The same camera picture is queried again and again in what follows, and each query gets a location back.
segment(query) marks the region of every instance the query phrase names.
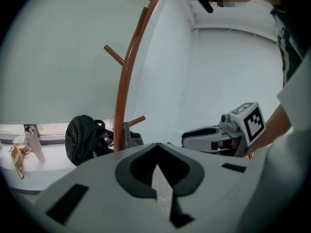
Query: gray robot arm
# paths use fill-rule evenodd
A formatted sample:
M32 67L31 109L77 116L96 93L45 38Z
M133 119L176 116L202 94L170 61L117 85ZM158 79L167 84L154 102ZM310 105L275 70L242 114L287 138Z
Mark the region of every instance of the gray robot arm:
M248 147L264 132L265 124L258 103L244 103L228 114L222 114L219 124L185 132L182 146L206 153L244 157ZM231 140L240 138L237 150ZM218 142L224 146L219 149Z

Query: wooden coat rack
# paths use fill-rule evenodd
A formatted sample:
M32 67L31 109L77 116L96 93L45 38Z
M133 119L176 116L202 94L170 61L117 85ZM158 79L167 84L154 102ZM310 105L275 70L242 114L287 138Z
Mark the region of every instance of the wooden coat rack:
M122 66L122 72L121 72L118 95L117 95L116 110L115 110L115 119L114 119L114 152L118 152L122 150L121 143L122 143L122 138L123 138L124 114L125 114L126 100L127 100L128 89L130 86L132 71L133 71L135 59L137 56L137 52L139 49L139 45L141 43L141 39L146 30L150 17L157 3L159 2L159 0L149 0L149 1L150 3L148 7L144 7L141 12L138 25L136 27L130 46L128 47L128 50L126 53L125 60L122 59L108 45L104 47L104 49ZM129 122L129 125L133 126L137 123L144 121L145 119L146 118L144 116L141 116Z

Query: white wall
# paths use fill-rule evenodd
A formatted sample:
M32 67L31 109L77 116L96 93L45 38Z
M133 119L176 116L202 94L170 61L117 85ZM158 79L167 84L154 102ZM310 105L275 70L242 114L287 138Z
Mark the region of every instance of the white wall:
M144 63L134 113L134 117L146 116L132 128L141 133L145 143L175 143L174 126L179 120L190 56L188 20L176 0L164 1Z
M29 0L0 49L0 123L114 117L121 66L148 0Z
M222 29L194 30L191 61L180 112L180 132L217 125L222 113L257 101L267 120L279 105L280 51L253 34Z
M142 71L145 67L145 60L147 57L151 39L154 36L154 32L155 32L158 20L161 16L161 13L162 13L162 10L165 4L166 4L166 0L159 0L158 4L156 5L149 19L148 25L141 39L139 49L137 52L137 56L136 56L136 60L134 63L134 68L133 68L133 72L131 76L131 82L130 82L128 94L127 94L124 121L131 121L135 119L134 117L135 106L136 106L137 94L139 90Z

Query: gray bag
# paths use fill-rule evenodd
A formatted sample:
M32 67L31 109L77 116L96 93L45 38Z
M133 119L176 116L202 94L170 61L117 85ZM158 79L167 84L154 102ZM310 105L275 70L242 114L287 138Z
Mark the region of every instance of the gray bag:
M125 150L140 145L144 145L141 135L139 133L130 132L130 126L128 122L125 122L124 137L122 140L122 149Z

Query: window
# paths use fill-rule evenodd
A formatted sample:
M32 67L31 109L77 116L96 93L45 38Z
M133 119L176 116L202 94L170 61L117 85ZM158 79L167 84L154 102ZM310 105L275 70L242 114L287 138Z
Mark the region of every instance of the window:
M113 131L114 119L102 119L106 129ZM69 123L37 124L40 142L46 144L64 143L65 133ZM23 124L0 124L0 140L2 143L11 144L18 135L24 135Z

